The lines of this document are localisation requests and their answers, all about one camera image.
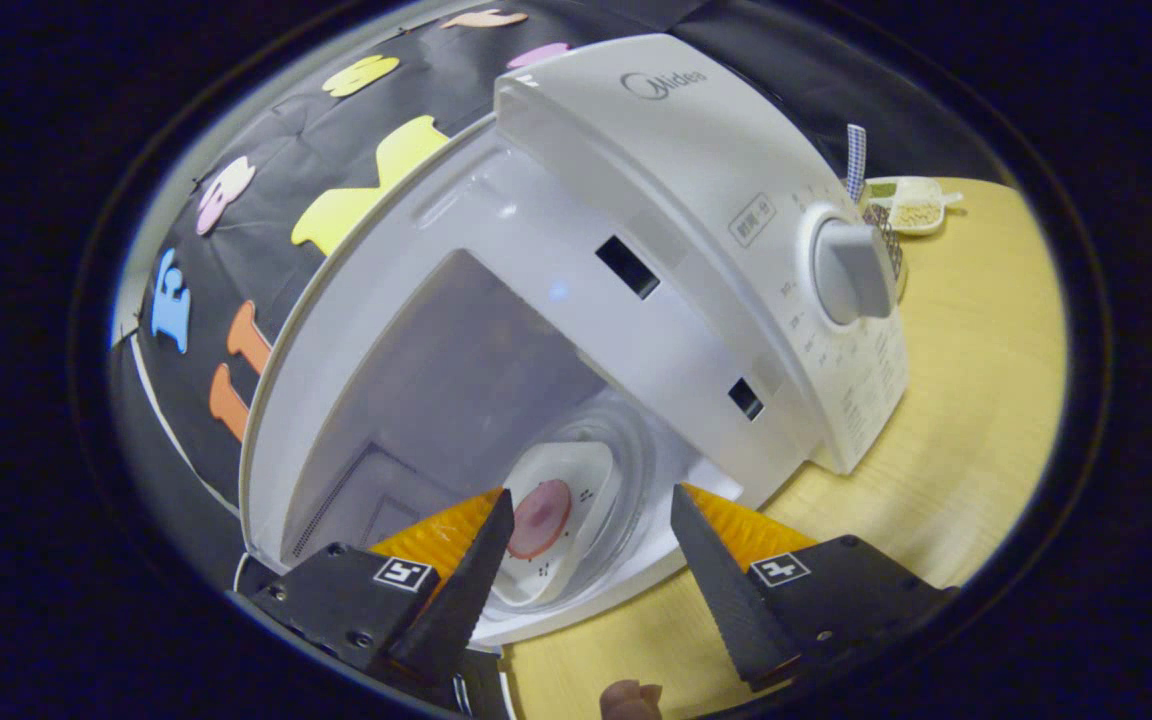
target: midea logo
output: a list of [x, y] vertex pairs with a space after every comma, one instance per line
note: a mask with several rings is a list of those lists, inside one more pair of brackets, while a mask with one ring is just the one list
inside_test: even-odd
[[664, 100], [669, 91], [706, 78], [699, 73], [673, 73], [670, 76], [650, 77], [645, 73], [626, 73], [621, 76], [621, 85], [644, 100]]

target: black fabric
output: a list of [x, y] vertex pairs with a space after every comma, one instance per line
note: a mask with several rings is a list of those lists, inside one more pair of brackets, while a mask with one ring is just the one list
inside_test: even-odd
[[228, 588], [243, 553], [238, 518], [198, 483], [162, 432], [150, 397], [141, 387], [131, 342], [124, 338], [109, 353], [109, 397], [115, 432], [136, 495], [180, 555], [212, 588]]
[[963, 120], [808, 18], [732, 0], [705, 5], [669, 32], [772, 94], [840, 177], [847, 168], [847, 123], [855, 123], [867, 132], [867, 177], [1005, 182], [1001, 164]]

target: wooden table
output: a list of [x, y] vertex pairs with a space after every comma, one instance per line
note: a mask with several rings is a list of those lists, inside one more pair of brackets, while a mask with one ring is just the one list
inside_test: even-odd
[[[972, 578], [1020, 517], [1056, 437], [1064, 306], [1018, 192], [969, 179], [940, 232], [905, 238], [909, 389], [850, 477], [804, 465], [763, 511], [856, 533], [938, 588]], [[664, 684], [665, 717], [748, 702], [689, 570], [614, 611], [506, 649], [520, 720], [599, 717], [616, 680]]]

